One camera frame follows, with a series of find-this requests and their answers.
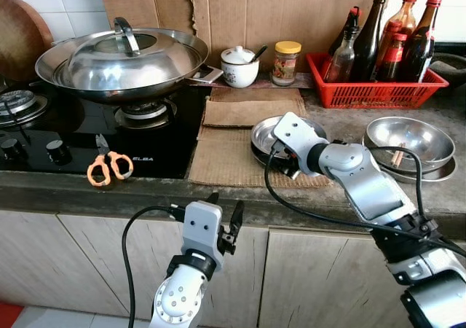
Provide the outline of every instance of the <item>wooden cutting board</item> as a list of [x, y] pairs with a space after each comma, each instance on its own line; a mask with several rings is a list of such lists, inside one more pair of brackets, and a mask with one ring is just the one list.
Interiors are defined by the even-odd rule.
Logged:
[[37, 58], [51, 47], [52, 34], [40, 14], [22, 0], [0, 0], [0, 74], [27, 81]]

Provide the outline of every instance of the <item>stove knob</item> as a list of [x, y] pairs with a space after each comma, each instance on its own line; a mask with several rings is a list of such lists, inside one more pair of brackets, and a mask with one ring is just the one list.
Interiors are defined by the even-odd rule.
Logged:
[[7, 159], [25, 158], [28, 156], [16, 138], [9, 138], [0, 145]]
[[46, 147], [49, 152], [50, 160], [55, 163], [69, 163], [71, 161], [71, 154], [68, 147], [61, 140], [54, 140], [49, 142]]

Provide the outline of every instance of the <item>floor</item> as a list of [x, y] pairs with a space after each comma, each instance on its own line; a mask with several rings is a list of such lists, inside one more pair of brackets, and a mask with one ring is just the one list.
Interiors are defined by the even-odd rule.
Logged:
[[[128, 319], [94, 313], [28, 306], [12, 328], [127, 328]], [[148, 321], [136, 320], [134, 328], [148, 328]]]

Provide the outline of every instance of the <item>pot lid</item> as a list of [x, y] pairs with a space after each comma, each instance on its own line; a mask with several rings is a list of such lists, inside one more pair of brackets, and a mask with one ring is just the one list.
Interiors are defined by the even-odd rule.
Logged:
[[254, 52], [248, 49], [243, 49], [242, 46], [235, 46], [231, 49], [226, 49], [221, 53], [223, 62], [232, 64], [246, 64], [254, 57]]
[[203, 62], [192, 47], [165, 33], [133, 30], [117, 17], [115, 33], [80, 45], [61, 69], [64, 85], [82, 90], [126, 90], [186, 76]]

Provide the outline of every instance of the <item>cardboard wall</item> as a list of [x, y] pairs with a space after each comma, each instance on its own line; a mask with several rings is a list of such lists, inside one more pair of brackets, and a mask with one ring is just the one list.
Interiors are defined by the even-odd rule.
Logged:
[[[272, 67], [280, 40], [302, 43], [303, 53], [326, 51], [341, 30], [350, 8], [360, 6], [361, 24], [372, 0], [103, 0], [110, 21], [117, 15], [134, 26], [195, 33], [211, 51], [208, 63], [220, 65], [220, 52], [235, 45], [257, 50], [262, 68]], [[301, 57], [300, 70], [307, 71]]]

